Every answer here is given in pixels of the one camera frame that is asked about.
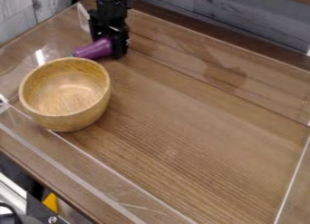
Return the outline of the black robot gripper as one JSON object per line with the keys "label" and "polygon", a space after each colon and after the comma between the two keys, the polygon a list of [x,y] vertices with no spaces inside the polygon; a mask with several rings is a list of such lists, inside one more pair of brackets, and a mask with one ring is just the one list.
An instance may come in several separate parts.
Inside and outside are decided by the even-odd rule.
{"label": "black robot gripper", "polygon": [[125,23],[131,0],[96,0],[96,9],[88,10],[88,24],[92,40],[108,37],[112,33],[112,56],[120,59],[127,55],[129,27]]}

